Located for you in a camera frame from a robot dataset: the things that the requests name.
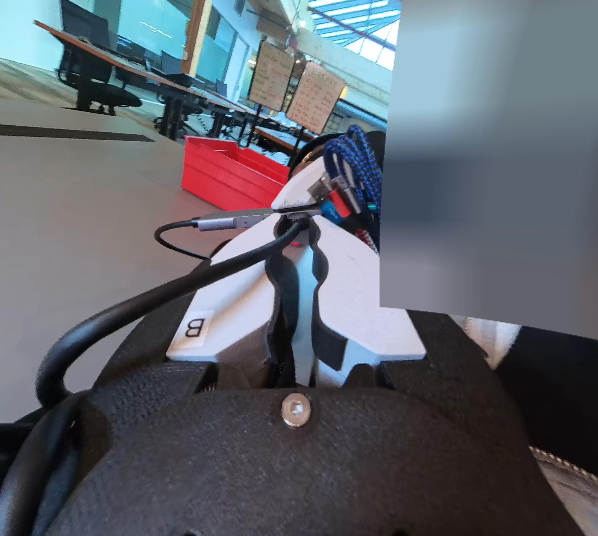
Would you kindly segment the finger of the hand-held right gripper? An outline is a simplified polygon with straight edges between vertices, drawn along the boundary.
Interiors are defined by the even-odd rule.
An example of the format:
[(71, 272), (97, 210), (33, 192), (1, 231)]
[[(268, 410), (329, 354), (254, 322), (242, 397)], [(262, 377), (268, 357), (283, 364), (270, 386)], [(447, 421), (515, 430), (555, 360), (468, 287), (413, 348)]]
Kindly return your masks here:
[(325, 175), (325, 161), (323, 157), (317, 158), (296, 173), (272, 202), (273, 211), (288, 211), (303, 209), (316, 205), (316, 199), (311, 195), (310, 189)]

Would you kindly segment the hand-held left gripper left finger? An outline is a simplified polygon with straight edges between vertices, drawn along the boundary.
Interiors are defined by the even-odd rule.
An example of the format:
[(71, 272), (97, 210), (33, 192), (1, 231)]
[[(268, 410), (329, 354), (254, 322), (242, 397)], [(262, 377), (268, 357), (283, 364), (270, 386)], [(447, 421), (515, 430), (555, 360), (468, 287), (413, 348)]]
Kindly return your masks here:
[(244, 375), (288, 364), (300, 299), (297, 246), (291, 243), (266, 261), (200, 288), (167, 359), (227, 364)]

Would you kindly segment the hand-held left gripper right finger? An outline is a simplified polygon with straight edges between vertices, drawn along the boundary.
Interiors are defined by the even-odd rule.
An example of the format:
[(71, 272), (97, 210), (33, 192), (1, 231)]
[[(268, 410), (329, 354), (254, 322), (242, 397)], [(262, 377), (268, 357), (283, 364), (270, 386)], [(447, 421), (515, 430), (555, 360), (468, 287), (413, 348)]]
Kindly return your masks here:
[(380, 259), (324, 217), (311, 220), (299, 260), (299, 384), (342, 386), (354, 367), (420, 361), (408, 313), (380, 305)]

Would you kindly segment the grey usb hub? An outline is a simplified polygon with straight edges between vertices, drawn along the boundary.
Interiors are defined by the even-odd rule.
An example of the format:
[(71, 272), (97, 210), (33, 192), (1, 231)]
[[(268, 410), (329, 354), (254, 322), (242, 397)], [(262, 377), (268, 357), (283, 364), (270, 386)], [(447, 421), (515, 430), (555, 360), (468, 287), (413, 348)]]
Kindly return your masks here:
[(192, 218), (192, 224), (201, 232), (219, 230), (244, 230), (251, 228), (271, 215), (280, 215), (289, 220), (304, 217), (321, 215), (322, 211), (318, 206), (310, 206), (303, 209), (292, 209), (288, 211), (273, 211), (272, 208), (252, 209), (243, 211), (220, 211), (206, 214), (202, 217)]

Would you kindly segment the red plastic bin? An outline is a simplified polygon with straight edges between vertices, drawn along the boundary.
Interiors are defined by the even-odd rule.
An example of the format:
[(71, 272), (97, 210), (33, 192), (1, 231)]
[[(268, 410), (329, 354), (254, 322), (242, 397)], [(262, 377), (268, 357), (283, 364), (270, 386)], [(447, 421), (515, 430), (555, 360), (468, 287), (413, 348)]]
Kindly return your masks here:
[(230, 141), (186, 136), (181, 188), (223, 211), (271, 207), (287, 166)]

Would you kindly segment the whiteboard on stand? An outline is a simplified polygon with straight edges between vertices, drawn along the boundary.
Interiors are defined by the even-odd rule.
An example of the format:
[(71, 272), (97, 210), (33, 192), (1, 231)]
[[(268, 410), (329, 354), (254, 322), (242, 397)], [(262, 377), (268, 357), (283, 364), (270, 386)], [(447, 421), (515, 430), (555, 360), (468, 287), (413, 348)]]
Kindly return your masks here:
[(257, 53), (247, 60), (235, 92), (236, 101), (250, 110), (243, 114), (239, 145), (247, 128), (252, 137), (258, 126), (278, 129), (289, 125), (283, 120), (283, 106), (294, 66), (293, 56), (267, 38), (261, 40)]
[(340, 77), (318, 63), (295, 59), (282, 107), (286, 118), (300, 128), (289, 161), (307, 132), (322, 134), (345, 87)]

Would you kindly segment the wooden pillar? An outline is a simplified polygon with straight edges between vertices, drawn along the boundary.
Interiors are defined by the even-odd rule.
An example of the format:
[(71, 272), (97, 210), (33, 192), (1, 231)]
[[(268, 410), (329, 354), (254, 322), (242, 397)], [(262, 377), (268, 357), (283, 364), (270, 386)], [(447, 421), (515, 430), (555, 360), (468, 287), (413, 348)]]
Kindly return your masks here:
[(192, 0), (191, 16), (185, 33), (186, 41), (182, 58), (184, 74), (196, 76), (212, 4), (213, 0)]

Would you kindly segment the black office chair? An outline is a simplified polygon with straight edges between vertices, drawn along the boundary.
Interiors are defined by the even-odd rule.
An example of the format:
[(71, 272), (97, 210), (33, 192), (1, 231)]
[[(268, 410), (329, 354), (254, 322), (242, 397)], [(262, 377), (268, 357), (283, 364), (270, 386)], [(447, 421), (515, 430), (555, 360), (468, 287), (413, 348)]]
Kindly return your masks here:
[(56, 71), (58, 80), (77, 91), (76, 110), (114, 116), (116, 108), (138, 108), (141, 100), (124, 87), (111, 84), (112, 65), (84, 50), (64, 45)]

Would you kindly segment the long wooden office desk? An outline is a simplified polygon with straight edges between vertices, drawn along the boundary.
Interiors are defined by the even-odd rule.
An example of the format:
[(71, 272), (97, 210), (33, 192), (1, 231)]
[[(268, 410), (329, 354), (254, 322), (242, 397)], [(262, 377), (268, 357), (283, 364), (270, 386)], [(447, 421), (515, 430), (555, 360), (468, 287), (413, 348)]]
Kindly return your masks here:
[[(165, 106), (161, 122), (166, 128), (160, 129), (164, 135), (166, 129), (175, 121), (182, 119), (185, 114), (202, 113), (207, 108), (206, 98), (197, 90), (184, 87), (155, 72), (146, 70), (140, 64), (127, 60), (116, 53), (93, 46), (86, 38), (74, 37), (38, 20), (34, 20), (34, 25), (56, 38), (62, 44), (63, 52), (64, 45), (71, 45), (109, 62), (112, 65), (112, 75), (109, 81), (111, 84), (124, 87), (128, 91), (132, 86), (156, 94), (158, 100)], [(98, 104), (94, 103), (92, 112), (97, 108)]]

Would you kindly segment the person's black jacket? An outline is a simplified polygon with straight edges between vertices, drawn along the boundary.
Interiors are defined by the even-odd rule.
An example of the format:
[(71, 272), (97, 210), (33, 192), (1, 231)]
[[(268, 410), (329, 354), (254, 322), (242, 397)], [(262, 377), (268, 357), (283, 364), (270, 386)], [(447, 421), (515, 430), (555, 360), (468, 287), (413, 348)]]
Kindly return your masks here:
[(597, 535), (597, 340), (452, 315), (516, 403), (530, 450), (584, 535)]

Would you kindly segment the black tape strip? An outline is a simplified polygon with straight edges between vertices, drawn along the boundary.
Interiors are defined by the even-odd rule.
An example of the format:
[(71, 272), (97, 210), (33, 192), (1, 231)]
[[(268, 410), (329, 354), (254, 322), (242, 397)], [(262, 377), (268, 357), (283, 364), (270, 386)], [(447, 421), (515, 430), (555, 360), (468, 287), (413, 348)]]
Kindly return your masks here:
[(148, 136), (139, 133), (123, 133), (113, 131), (83, 130), (70, 128), (49, 128), (13, 126), (1, 124), (1, 136), (20, 136), (48, 139), (75, 139), (90, 141), (117, 142), (153, 142)]

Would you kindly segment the black desk monitor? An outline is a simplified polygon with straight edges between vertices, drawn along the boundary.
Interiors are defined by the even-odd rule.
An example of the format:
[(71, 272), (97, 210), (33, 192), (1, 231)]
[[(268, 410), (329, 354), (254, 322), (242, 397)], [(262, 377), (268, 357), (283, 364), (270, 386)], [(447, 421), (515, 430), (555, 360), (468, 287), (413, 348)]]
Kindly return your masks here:
[(78, 6), (59, 0), (63, 30), (74, 37), (86, 38), (93, 46), (111, 50), (108, 20)]

